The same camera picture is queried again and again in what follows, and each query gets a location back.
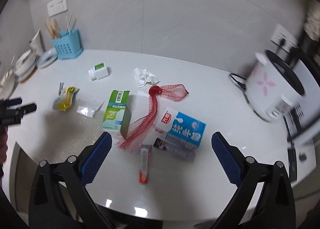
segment blue gripper pad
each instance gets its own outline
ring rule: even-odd
[[[92,183],[111,147],[111,135],[109,133],[106,133],[98,142],[96,147],[92,150],[92,152],[80,168],[80,182],[82,186]]]
[[[212,135],[212,149],[218,157],[224,172],[226,173],[231,184],[235,184],[237,187],[240,187],[242,183],[242,169],[225,143],[227,143],[227,141],[219,132],[215,132]]]

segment medicine box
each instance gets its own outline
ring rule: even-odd
[[[127,106],[130,91],[113,90],[102,120],[102,129],[119,131],[125,138],[128,133],[131,113]]]
[[[156,124],[158,137],[185,149],[194,151],[200,146],[205,129],[202,123],[169,107]]]

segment white plate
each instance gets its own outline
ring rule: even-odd
[[[51,63],[53,63],[57,59],[57,52],[55,48],[51,48],[48,51],[46,51],[44,54],[41,55],[41,57],[37,61],[37,67],[38,68],[45,68],[49,66]]]
[[[24,76],[36,61],[36,55],[33,51],[26,51],[16,62],[14,74],[16,76]]]
[[[26,79],[28,76],[30,76],[31,73],[33,72],[33,70],[35,69],[35,67],[36,67],[36,62],[33,63],[33,65],[31,66],[31,68],[30,68],[25,74],[23,74],[23,75],[20,76],[20,77],[17,77],[17,81],[20,82],[20,81]]]

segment red logo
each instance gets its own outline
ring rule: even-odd
[[[171,114],[165,113],[164,116],[162,117],[161,122],[167,124],[171,120]]]

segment chopstick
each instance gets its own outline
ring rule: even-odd
[[[72,14],[70,15],[69,22],[68,22],[68,25],[67,25],[67,30],[66,30],[66,33],[69,32],[69,34],[70,34],[69,25],[70,25],[71,17],[72,17]]]
[[[50,18],[48,18],[47,22],[44,23],[47,31],[49,32],[51,38],[58,39],[60,38],[60,29],[56,19],[53,19],[53,23],[51,22]]]

